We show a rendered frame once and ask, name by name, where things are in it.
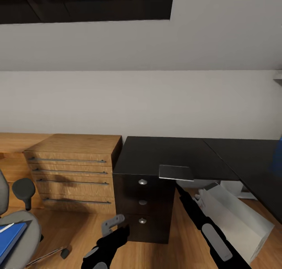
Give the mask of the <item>notebook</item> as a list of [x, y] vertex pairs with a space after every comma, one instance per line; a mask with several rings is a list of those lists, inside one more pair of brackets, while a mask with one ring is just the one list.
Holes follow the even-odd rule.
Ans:
[[159, 178], [194, 181], [189, 167], [159, 165]]

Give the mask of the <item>swivel chair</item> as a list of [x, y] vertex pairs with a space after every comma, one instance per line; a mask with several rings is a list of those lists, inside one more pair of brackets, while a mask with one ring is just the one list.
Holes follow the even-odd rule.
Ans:
[[23, 200], [25, 210], [16, 211], [1, 218], [1, 215], [6, 213], [9, 206], [9, 184], [0, 169], [0, 227], [13, 223], [27, 224], [26, 229], [1, 263], [0, 269], [28, 269], [59, 251], [61, 251], [60, 256], [65, 259], [69, 254], [69, 250], [61, 246], [31, 261], [39, 243], [44, 238], [38, 218], [30, 212], [32, 209], [31, 197], [35, 194], [36, 188], [32, 180], [21, 178], [13, 183], [12, 191], [16, 198]]

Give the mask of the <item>folder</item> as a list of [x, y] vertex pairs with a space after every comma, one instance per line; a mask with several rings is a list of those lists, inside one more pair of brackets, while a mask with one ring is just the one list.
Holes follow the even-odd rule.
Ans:
[[[6, 226], [0, 227], [0, 230], [5, 227]], [[0, 265], [18, 241], [26, 227], [26, 223], [14, 224], [0, 233]]]

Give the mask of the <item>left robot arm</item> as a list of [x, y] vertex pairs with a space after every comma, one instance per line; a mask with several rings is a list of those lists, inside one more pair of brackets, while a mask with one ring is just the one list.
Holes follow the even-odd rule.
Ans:
[[125, 217], [118, 214], [101, 225], [102, 238], [83, 258], [81, 269], [110, 269], [110, 265], [117, 249], [127, 243], [130, 235], [129, 226], [121, 227], [115, 231], [111, 228], [123, 222]]

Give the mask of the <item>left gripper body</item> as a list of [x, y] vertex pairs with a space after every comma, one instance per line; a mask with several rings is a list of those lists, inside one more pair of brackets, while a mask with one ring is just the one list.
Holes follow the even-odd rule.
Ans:
[[113, 231], [112, 234], [106, 236], [105, 238], [100, 238], [97, 241], [97, 245], [103, 243], [104, 241], [110, 241], [112, 245], [114, 246], [114, 254], [116, 253], [117, 249], [127, 243], [127, 238], [124, 232], [124, 228], [121, 227], [115, 231]]

